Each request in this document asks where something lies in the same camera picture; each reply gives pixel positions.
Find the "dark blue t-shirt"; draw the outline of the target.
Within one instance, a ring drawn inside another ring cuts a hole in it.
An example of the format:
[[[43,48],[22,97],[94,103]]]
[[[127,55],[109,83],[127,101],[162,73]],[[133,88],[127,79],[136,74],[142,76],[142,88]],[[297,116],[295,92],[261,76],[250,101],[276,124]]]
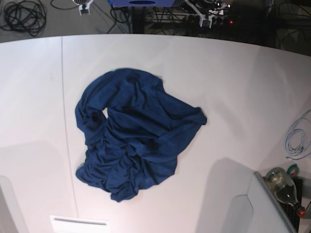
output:
[[[87,147],[76,177],[116,202],[172,176],[179,154],[207,123],[201,108],[166,93],[158,76],[132,68],[95,79],[75,116]]]

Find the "black power strip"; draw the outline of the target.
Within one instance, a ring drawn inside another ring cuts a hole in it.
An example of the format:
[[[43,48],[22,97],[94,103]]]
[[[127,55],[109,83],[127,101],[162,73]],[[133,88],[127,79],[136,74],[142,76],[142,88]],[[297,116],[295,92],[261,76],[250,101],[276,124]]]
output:
[[[187,16],[187,21],[198,24],[199,27],[208,27],[211,28],[214,25],[224,25],[226,23],[227,18],[225,15],[218,14],[209,14],[203,15],[203,18],[199,15],[191,14]]]

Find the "blue plastic bin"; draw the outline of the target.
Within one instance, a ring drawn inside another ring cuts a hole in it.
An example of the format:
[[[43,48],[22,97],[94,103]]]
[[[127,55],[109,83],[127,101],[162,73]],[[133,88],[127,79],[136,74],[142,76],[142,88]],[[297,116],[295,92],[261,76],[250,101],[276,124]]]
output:
[[[143,6],[160,6],[171,7],[175,3],[174,0],[109,0],[115,7],[143,7]]]

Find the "clear plastic bottle red cap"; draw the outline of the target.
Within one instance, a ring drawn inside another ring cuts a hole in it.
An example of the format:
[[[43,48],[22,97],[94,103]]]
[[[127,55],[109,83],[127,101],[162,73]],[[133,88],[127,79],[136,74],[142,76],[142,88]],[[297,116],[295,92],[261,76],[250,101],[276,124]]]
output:
[[[266,174],[265,180],[279,202],[292,206],[300,218],[305,217],[307,211],[297,199],[295,183],[283,168],[271,169]]]

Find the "green tape roll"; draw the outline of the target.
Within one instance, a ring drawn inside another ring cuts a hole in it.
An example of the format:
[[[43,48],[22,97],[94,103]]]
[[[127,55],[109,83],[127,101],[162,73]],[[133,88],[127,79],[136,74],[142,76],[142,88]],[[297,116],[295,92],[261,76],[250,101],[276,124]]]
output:
[[[290,177],[297,177],[298,174],[299,174],[299,167],[297,164],[293,164],[291,166],[289,166],[289,168],[287,169],[287,174],[290,176]]]

